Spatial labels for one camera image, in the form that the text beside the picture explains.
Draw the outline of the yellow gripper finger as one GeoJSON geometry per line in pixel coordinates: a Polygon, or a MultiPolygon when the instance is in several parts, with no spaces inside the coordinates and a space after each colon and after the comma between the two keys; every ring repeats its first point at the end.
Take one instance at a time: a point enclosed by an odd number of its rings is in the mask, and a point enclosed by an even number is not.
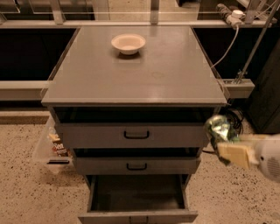
{"type": "Polygon", "coordinates": [[[264,135],[264,134],[240,134],[239,140],[241,142],[256,142],[256,141],[264,140],[267,137],[268,135],[264,135]]]}
{"type": "Polygon", "coordinates": [[[251,142],[218,143],[219,159],[226,165],[237,165],[243,169],[250,169],[258,165],[255,144],[251,142]]]}

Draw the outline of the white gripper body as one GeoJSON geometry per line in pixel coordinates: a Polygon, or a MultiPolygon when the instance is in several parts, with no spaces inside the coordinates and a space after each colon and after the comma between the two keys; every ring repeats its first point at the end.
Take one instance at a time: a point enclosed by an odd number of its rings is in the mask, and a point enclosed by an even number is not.
{"type": "Polygon", "coordinates": [[[264,140],[253,143],[258,170],[266,179],[280,183],[280,134],[268,135],[264,140]]]}

